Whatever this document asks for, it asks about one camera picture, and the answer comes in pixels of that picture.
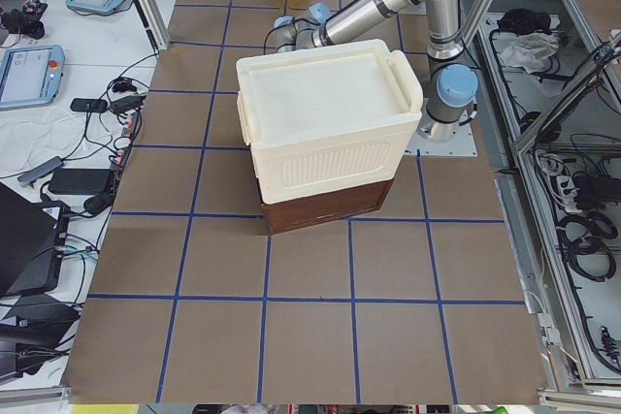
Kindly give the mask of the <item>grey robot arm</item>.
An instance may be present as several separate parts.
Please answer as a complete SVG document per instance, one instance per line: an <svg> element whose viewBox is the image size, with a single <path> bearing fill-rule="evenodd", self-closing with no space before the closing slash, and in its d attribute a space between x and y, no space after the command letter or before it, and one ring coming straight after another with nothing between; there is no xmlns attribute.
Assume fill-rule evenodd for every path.
<svg viewBox="0 0 621 414"><path fill-rule="evenodd" d="M281 16L270 35L276 51L286 52L350 43L385 20L396 21L406 50L428 57L431 95L417 132L429 143L447 143L476 116L477 86L463 93L451 87L469 75L460 15L459 0L352 0L336 12L314 4L299 16Z"/></svg>

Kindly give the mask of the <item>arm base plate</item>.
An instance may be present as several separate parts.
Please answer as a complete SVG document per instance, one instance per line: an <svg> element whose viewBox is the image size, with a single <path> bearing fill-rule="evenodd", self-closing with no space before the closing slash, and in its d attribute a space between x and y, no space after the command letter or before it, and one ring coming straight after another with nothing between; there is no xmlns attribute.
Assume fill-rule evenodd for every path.
<svg viewBox="0 0 621 414"><path fill-rule="evenodd" d="M422 117L409 140L406 156L476 157L477 149L471 123L471 116L463 109L460 119L451 124L442 124L431 118L427 112L429 98L423 100Z"/></svg>

